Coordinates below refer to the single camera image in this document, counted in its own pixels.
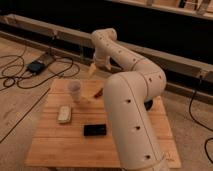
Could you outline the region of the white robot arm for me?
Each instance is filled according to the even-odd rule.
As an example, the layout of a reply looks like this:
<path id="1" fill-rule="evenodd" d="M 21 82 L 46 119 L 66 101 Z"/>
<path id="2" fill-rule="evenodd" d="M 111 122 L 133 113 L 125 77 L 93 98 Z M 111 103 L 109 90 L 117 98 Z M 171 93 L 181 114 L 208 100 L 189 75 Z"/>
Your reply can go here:
<path id="1" fill-rule="evenodd" d="M 122 68 L 103 88 L 121 167 L 126 171 L 170 171 L 145 107 L 164 91 L 164 71 L 150 59 L 119 45 L 113 28 L 93 31 L 91 40 L 95 66 L 109 67 L 115 61 Z"/>

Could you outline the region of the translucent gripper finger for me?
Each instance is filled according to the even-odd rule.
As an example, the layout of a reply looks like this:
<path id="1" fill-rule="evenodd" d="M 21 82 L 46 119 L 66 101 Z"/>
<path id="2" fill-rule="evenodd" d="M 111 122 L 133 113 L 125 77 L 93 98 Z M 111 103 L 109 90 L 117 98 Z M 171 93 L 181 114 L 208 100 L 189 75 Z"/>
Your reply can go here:
<path id="1" fill-rule="evenodd" d="M 92 63 L 89 67 L 89 70 L 88 70 L 88 74 L 89 76 L 92 76 L 97 70 L 97 67 L 94 63 Z"/>

